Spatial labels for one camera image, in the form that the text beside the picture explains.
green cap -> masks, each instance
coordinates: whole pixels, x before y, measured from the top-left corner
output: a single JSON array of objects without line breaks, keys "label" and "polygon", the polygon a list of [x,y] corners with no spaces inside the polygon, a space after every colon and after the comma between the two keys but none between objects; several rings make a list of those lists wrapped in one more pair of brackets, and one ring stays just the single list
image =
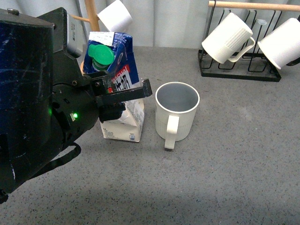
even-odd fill
[{"label": "green cap", "polygon": [[94,59],[95,63],[105,67],[110,65],[114,60],[112,50],[106,45],[90,45],[88,54]]}]

gray countertop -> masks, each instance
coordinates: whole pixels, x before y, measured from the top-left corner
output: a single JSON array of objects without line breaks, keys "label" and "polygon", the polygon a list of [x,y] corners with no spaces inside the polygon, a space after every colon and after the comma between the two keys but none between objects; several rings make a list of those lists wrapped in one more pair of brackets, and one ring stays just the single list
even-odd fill
[{"label": "gray countertop", "polygon": [[82,153],[24,183],[0,205],[2,224],[299,224],[300,72],[280,82],[201,77],[196,49],[135,47],[153,93],[171,81],[200,94],[188,137],[172,152],[144,100],[140,143],[104,139],[99,122]]}]

mug rack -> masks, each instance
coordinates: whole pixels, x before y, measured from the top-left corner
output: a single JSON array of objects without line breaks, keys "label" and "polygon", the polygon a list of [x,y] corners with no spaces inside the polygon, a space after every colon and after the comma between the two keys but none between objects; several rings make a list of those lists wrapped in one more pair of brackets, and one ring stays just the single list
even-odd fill
[{"label": "mug rack", "polygon": [[[209,1],[209,6],[212,7],[210,17],[205,32],[205,38],[208,36],[211,29],[211,20],[213,18],[214,10],[216,7],[223,8],[223,13],[219,17],[218,24],[221,23],[225,12],[230,13],[231,8],[244,8],[247,9],[248,14],[245,23],[251,24],[251,29],[258,29],[257,37],[255,40],[255,46],[245,53],[243,57],[235,63],[225,62],[220,64],[212,59],[204,50],[198,51],[198,61],[203,77],[217,77],[217,78],[230,78],[230,79],[242,79],[242,80],[255,80],[255,81],[268,81],[279,82],[281,76],[278,70],[273,66],[270,61],[260,53],[260,49],[257,42],[263,39],[270,29],[271,24],[275,24],[274,30],[278,24],[278,21],[283,11],[300,11],[300,6],[293,5],[280,5],[280,4],[262,4],[262,3],[241,3],[241,2],[221,2],[221,1]],[[274,11],[270,21],[257,18],[257,10],[272,10]],[[275,15],[279,13],[277,19],[274,20]],[[262,33],[263,26],[267,26],[266,31]]]}]

wooden dowel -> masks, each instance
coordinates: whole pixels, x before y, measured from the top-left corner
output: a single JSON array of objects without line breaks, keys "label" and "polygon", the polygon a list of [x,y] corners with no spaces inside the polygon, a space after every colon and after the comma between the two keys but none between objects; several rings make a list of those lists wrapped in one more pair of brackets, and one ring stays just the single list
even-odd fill
[{"label": "wooden dowel", "polygon": [[88,22],[88,23],[90,22],[89,19],[87,19],[87,18],[82,18],[82,17],[76,16],[76,15],[71,15],[71,17],[73,17],[73,18],[76,19],[76,20],[81,20],[81,21]]},{"label": "wooden dowel", "polygon": [[[214,7],[215,1],[209,1],[209,7]],[[230,2],[217,1],[218,8],[245,8],[245,9],[262,9],[262,10],[279,10],[300,12],[300,6],[284,4],[267,4],[267,3],[249,3],[249,2]]]},{"label": "wooden dowel", "polygon": [[84,0],[84,3],[89,17],[90,29],[92,31],[100,31],[94,0]]}]

white cup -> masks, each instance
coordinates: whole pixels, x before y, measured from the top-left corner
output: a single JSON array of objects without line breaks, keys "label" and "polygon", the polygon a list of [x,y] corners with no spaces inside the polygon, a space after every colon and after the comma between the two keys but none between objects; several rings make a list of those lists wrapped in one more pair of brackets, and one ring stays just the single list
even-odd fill
[{"label": "white cup", "polygon": [[300,57],[300,22],[290,18],[257,43],[268,60],[281,69]]},{"label": "white cup", "polygon": [[132,23],[132,17],[120,0],[114,1],[98,13],[99,19],[111,32],[125,32]]},{"label": "white cup", "polygon": [[[202,42],[202,47],[219,63],[225,63],[226,60],[236,62],[255,45],[252,35],[253,32],[247,24],[236,14],[230,13]],[[253,43],[231,58],[249,39]]]},{"label": "white cup", "polygon": [[192,127],[199,93],[181,82],[165,83],[158,88],[156,99],[156,131],[165,139],[165,149],[174,149],[175,141],[186,138]]}]

